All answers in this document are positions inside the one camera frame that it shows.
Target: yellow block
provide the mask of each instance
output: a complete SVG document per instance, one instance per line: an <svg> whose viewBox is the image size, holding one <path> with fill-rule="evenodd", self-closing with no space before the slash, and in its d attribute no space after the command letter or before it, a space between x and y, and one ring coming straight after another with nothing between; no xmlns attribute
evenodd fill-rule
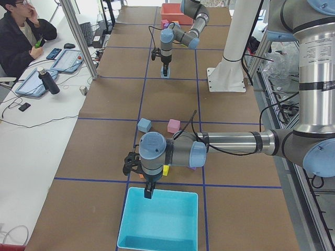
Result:
<svg viewBox="0 0 335 251"><path fill-rule="evenodd" d="M163 175L164 176L167 176L168 175L168 172L169 172L169 166L167 166L167 165L164 165L163 166Z"/></svg>

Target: black jacket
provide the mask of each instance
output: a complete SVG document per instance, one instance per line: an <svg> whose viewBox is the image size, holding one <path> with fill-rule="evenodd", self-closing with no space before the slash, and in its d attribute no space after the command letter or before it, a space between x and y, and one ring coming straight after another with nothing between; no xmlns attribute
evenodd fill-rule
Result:
<svg viewBox="0 0 335 251"><path fill-rule="evenodd" d="M57 37L56 28L44 19L38 19L40 27L35 28L34 24L27 19L27 24L36 40L43 36L41 45L46 40L53 40ZM25 68L34 59L29 55L31 44L22 33L9 12L5 13L0 20L0 64L9 77L19 78Z"/></svg>

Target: hand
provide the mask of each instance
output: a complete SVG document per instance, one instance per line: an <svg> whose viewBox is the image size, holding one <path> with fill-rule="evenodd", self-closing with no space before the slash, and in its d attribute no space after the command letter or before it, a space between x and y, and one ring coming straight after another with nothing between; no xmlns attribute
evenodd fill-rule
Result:
<svg viewBox="0 0 335 251"><path fill-rule="evenodd" d="M35 27L39 27L40 26L40 22L38 20L38 15L36 12L35 7L33 7L32 5L28 4L28 8L31 11L31 17L28 17L28 19L35 25Z"/></svg>
<svg viewBox="0 0 335 251"><path fill-rule="evenodd" d="M35 48L35 46L33 46L29 54L33 59L36 59L43 54L43 47Z"/></svg>

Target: person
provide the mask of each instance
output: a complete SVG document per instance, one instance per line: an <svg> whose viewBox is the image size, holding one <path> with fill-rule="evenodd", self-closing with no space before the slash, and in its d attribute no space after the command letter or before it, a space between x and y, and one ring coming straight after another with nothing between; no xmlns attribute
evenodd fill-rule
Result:
<svg viewBox="0 0 335 251"><path fill-rule="evenodd" d="M57 30L38 18L30 0L0 0L0 5L7 10L0 20L0 64L7 76L19 78L43 54L45 40L57 37Z"/></svg>

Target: pink block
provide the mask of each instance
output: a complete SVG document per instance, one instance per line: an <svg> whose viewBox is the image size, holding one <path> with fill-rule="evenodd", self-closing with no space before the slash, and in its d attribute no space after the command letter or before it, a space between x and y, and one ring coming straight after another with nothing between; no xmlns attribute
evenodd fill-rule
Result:
<svg viewBox="0 0 335 251"><path fill-rule="evenodd" d="M180 121L170 119L169 124L167 125L167 131L171 133L176 133L180 129Z"/></svg>
<svg viewBox="0 0 335 251"><path fill-rule="evenodd" d="M166 19L163 19L163 20L161 20L161 26L162 26L162 29L165 29L165 25L169 25L169 21L167 21Z"/></svg>

